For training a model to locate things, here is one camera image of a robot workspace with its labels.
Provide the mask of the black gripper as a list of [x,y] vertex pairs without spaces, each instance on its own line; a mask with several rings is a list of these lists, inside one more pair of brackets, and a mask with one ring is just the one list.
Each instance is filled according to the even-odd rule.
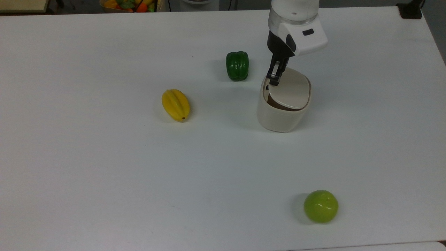
[[288,34],[284,41],[269,31],[267,47],[272,52],[272,61],[266,78],[269,79],[270,84],[277,86],[288,65],[289,58],[296,55],[297,46],[291,35]]

